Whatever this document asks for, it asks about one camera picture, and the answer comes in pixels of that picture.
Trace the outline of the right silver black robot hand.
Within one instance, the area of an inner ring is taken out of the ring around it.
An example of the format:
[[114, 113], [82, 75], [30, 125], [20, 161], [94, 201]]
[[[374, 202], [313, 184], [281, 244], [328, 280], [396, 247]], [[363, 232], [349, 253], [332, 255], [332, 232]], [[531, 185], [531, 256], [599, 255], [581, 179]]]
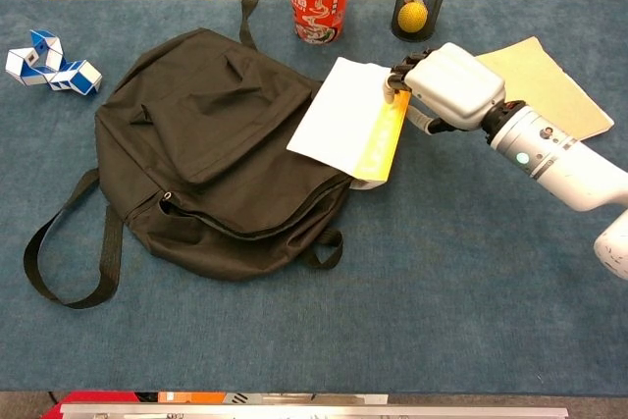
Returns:
[[406, 56], [384, 78], [385, 100], [408, 92], [432, 110], [415, 107], [408, 119], [420, 131], [474, 131], [485, 116], [505, 101], [505, 81], [463, 48], [448, 42], [438, 49]]

